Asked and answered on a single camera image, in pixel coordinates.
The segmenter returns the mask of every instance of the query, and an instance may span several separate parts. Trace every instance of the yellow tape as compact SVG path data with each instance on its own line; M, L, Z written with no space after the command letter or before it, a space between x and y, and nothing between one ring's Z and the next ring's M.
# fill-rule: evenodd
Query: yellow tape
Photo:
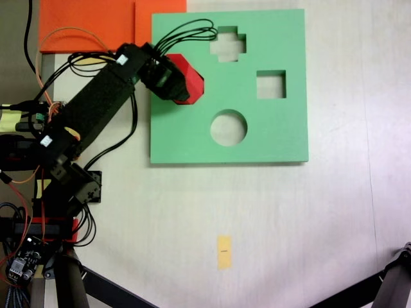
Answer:
M231 267L231 236L218 236L218 269L224 270Z
M15 125L20 122L20 119L21 111L3 109L0 118L0 132L15 132Z
M51 180L44 180L44 189L51 183ZM36 198L39 199L41 198L42 193L41 193L41 180L37 180L37 196Z
M43 278L43 265L39 265L37 266L36 272L34 273L34 277L33 278Z

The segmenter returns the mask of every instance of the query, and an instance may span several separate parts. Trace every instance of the circular hole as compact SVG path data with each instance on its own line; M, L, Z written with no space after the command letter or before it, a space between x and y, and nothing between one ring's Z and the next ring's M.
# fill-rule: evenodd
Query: circular hole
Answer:
M224 110L216 114L211 123L211 136L222 146L235 146L247 134L247 122L235 110Z

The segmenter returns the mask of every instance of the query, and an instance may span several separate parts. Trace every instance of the square hole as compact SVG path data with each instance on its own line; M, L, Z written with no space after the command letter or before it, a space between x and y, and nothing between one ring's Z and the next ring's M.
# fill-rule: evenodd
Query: square hole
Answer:
M218 27L217 39L210 42L210 53L217 55L219 62L237 62L246 49L246 35L238 34L235 26Z
M286 98L285 71L257 71L257 98Z

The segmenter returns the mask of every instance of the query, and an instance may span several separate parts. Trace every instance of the orange wire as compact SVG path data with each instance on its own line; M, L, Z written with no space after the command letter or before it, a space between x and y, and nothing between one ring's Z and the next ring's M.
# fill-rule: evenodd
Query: orange wire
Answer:
M24 181L15 181L15 180L12 180L12 183L14 183L14 184L24 184L24 183L29 182L32 178L34 178L34 176L36 175L36 172L39 170L39 168L40 168L40 165L38 165L37 168L36 168L36 170L34 170L33 174L30 175L29 178L25 179Z
M39 54L40 54L40 50L41 47L43 46L43 44L47 41L48 38L50 38L50 36L52 36L53 34L55 34L56 32L62 31L62 30L78 30L78 31L82 31L85 32L89 35L91 35L92 37L94 37L107 51L109 51L109 48L107 47L106 44L104 44L104 42L97 36L95 35L93 32L88 31L86 29L83 28L78 28L78 27L62 27L62 28L58 28L56 30L53 30L52 32L48 33L41 41L39 48L37 49L36 52L36 60L35 60L35 72L36 72L36 79L37 82L40 85L40 88L43 88L44 84L40 78L40 74L39 74ZM49 94L47 91L44 92L44 96L46 97L46 101L48 102L49 105L53 104L53 101L51 100Z

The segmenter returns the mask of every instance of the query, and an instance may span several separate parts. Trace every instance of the white label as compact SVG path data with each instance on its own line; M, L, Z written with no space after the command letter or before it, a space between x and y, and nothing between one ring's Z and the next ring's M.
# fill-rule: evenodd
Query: white label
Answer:
M125 55L120 55L120 56L118 57L118 59L116 60L116 62L117 62L119 65L124 65L124 63L126 63L127 60L128 60L128 58L127 58Z
M53 139L50 138L49 135L46 135L41 141L40 144L47 148L51 143L53 142Z

